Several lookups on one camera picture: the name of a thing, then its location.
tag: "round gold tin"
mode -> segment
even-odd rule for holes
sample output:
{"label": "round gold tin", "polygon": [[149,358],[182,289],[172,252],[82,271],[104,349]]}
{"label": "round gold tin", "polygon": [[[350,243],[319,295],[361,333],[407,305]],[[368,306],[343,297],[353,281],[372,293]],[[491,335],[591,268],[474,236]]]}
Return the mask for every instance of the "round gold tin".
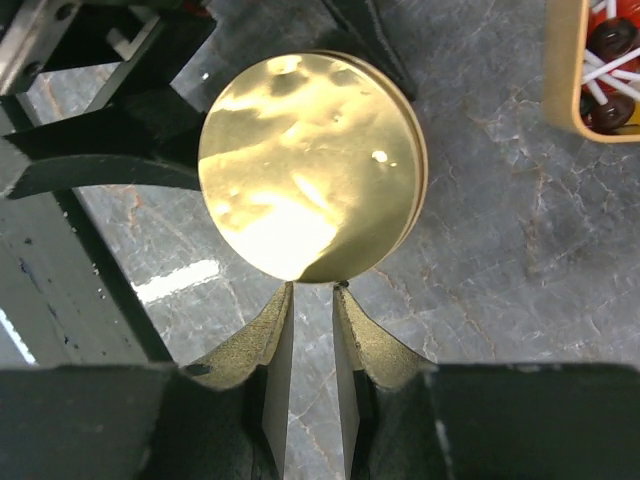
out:
{"label": "round gold tin", "polygon": [[207,208],[249,263],[307,283],[348,280],[402,243],[426,193],[427,152],[397,87],[337,52],[238,75],[205,121]]}

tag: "gold lid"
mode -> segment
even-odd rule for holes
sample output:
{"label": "gold lid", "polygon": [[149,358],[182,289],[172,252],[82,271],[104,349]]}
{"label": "gold lid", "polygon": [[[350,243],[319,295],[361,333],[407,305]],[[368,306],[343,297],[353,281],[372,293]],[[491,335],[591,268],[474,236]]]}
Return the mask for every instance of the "gold lid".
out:
{"label": "gold lid", "polygon": [[283,280],[368,270],[408,235],[426,190],[411,107],[380,72],[335,52],[276,57],[238,75],[207,116],[199,157],[222,236]]}

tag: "tabletop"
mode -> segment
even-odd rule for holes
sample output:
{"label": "tabletop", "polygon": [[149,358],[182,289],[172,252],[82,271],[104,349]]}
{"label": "tabletop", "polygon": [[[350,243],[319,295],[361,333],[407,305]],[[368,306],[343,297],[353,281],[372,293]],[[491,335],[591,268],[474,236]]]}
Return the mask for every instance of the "tabletop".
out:
{"label": "tabletop", "polygon": [[[542,118],[544,0],[378,0],[419,87],[429,153],[413,232],[351,282],[384,328],[441,363],[640,365],[637,147],[588,142]],[[268,56],[334,28],[320,0],[214,0],[213,36],[174,82],[207,110]],[[109,66],[41,75],[44,121],[79,114]],[[223,241],[201,194],[82,189],[181,364],[251,320],[280,282]],[[343,478],[331,289],[296,286],[286,478]]]}

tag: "gray marble surface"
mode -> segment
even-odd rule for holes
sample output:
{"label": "gray marble surface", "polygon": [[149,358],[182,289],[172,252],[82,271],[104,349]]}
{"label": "gray marble surface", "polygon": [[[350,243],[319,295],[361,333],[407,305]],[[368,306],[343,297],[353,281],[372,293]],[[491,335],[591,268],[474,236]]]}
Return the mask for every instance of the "gray marble surface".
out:
{"label": "gray marble surface", "polygon": [[[429,148],[424,211],[404,244],[352,282],[380,324],[438,362],[640,365],[637,146],[603,146],[545,124],[544,0],[379,0],[419,85]],[[332,28],[319,0],[214,0],[218,30],[176,81],[202,109],[268,55]],[[43,77],[51,121],[80,113],[109,68]],[[208,261],[206,280],[147,299],[187,363],[260,310],[279,282],[221,239],[200,195],[83,189],[134,285]],[[343,478],[328,286],[296,287],[286,478]]]}

